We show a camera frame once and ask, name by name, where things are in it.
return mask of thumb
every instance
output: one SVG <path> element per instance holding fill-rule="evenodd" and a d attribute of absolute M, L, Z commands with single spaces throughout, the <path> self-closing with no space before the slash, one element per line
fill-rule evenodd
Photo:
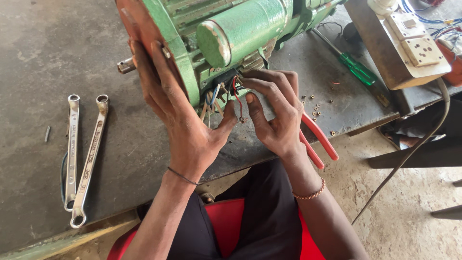
<path fill-rule="evenodd" d="M 245 95 L 247 100 L 247 106 L 249 107 L 249 116 L 255 126 L 255 132 L 257 136 L 267 136 L 271 133 L 272 128 L 265 118 L 263 113 L 263 107 L 261 106 L 260 100 L 254 93 L 247 93 Z"/>
<path fill-rule="evenodd" d="M 229 100 L 225 106 L 225 111 L 223 113 L 223 119 L 217 128 L 213 130 L 214 139 L 216 142 L 224 142 L 228 139 L 229 134 L 231 133 L 232 128 L 237 124 L 237 116 L 234 113 L 234 101 Z"/>

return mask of screwdriver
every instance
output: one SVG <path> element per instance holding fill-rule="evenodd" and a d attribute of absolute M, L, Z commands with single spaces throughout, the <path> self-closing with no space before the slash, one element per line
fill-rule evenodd
<path fill-rule="evenodd" d="M 377 80 L 377 76 L 366 68 L 362 63 L 357 62 L 351 57 L 348 52 L 341 52 L 335 45 L 333 45 L 324 35 L 322 35 L 316 28 L 313 28 L 313 32 L 318 35 L 323 41 L 325 41 L 331 48 L 339 54 L 338 60 L 340 63 L 345 64 L 348 69 L 364 84 L 370 86 Z"/>

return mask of hand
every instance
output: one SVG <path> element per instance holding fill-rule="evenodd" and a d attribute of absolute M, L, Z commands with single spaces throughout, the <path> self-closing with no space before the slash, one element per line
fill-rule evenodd
<path fill-rule="evenodd" d="M 230 100 L 226 104 L 224 118 L 216 129 L 208 128 L 169 69 L 161 43 L 151 43 L 152 60 L 140 42 L 131 41 L 130 46 L 144 99 L 167 127 L 170 167 L 188 180 L 198 182 L 237 123 L 234 103 Z"/>
<path fill-rule="evenodd" d="M 293 71 L 254 70 L 244 75 L 245 87 L 255 89 L 269 100 L 276 117 L 267 121 L 260 100 L 254 93 L 245 95 L 249 115 L 258 139 L 281 159 L 305 151 L 299 139 L 304 107 L 298 100 L 298 75 Z"/>

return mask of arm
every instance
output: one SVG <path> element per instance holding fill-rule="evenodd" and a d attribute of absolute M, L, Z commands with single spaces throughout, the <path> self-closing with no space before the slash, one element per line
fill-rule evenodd
<path fill-rule="evenodd" d="M 152 43 L 152 60 L 143 45 L 131 41 L 143 96 L 167 128 L 170 168 L 197 183 L 225 145 L 237 123 L 234 103 L 228 102 L 216 129 L 208 128 L 189 104 L 170 71 L 159 42 Z M 123 260 L 166 259 L 195 185 L 168 170 L 160 189 L 125 251 Z"/>
<path fill-rule="evenodd" d="M 293 191 L 310 196 L 322 186 L 305 146 L 299 140 L 304 107 L 298 100 L 298 76 L 295 72 L 251 71 L 242 80 L 247 88 L 267 97 L 276 118 L 267 121 L 258 97 L 246 95 L 249 115 L 262 143 L 281 159 Z M 326 188 L 313 199 L 297 199 L 314 242 L 326 259 L 369 259 L 361 241 L 334 197 Z"/>

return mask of red wire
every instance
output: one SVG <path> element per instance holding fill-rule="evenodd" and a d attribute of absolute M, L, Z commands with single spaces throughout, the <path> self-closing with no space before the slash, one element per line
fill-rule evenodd
<path fill-rule="evenodd" d="M 236 94 L 236 77 L 234 77 L 234 79 L 232 80 L 232 86 L 234 88 L 234 96 L 239 101 L 239 105 L 241 106 L 241 118 L 242 118 L 242 103 L 241 103 L 241 101 L 239 100 L 239 98 L 237 97 L 237 94 Z"/>

